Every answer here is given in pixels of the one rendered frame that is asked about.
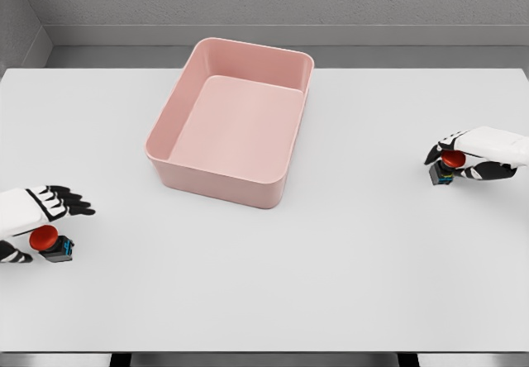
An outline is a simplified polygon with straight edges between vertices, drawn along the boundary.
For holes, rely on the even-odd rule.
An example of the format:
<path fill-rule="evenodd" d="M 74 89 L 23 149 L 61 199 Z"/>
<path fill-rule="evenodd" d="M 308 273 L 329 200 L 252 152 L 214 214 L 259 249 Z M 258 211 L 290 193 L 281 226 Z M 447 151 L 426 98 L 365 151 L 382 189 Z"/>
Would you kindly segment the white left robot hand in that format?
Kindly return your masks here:
<path fill-rule="evenodd" d="M 92 216 L 96 212 L 82 196 L 59 185 L 14 188 L 0 193 L 0 263 L 31 263 L 7 238 L 19 236 L 63 217 Z"/>

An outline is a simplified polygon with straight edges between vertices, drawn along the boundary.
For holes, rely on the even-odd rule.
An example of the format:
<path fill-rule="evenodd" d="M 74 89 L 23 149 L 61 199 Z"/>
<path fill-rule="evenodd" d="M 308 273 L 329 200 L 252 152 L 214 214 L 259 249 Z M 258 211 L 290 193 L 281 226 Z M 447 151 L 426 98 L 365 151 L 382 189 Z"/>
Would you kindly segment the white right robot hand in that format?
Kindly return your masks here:
<path fill-rule="evenodd" d="M 452 176 L 475 180 L 509 179 L 519 167 L 529 167 L 529 136 L 480 126 L 457 131 L 438 141 L 424 165 L 436 164 L 443 151 L 458 150 L 484 161 L 465 169 L 454 169 Z"/>

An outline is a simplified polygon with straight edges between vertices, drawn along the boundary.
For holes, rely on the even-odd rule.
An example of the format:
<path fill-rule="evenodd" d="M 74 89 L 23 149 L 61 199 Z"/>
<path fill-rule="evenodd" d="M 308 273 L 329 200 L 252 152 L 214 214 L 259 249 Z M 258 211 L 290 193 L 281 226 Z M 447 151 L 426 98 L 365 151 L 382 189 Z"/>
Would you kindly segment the red button industrial switch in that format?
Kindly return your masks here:
<path fill-rule="evenodd" d="M 67 236 L 60 235 L 52 225 L 35 229 L 30 234 L 29 244 L 49 262 L 59 263 L 73 259 L 73 241 Z"/>
<path fill-rule="evenodd" d="M 448 185 L 454 179 L 455 171 L 464 166 L 466 156 L 458 150 L 444 150 L 441 157 L 429 169 L 433 185 Z"/>

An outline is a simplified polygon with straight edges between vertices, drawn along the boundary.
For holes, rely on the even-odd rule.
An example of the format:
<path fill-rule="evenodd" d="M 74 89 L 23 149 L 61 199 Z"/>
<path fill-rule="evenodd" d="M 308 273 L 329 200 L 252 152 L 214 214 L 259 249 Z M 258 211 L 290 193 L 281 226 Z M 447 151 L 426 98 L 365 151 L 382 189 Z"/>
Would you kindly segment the pink rectangular plastic basket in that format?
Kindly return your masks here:
<path fill-rule="evenodd" d="M 268 209 L 281 200 L 314 69 L 303 52 L 199 41 L 145 142 L 161 182 Z"/>

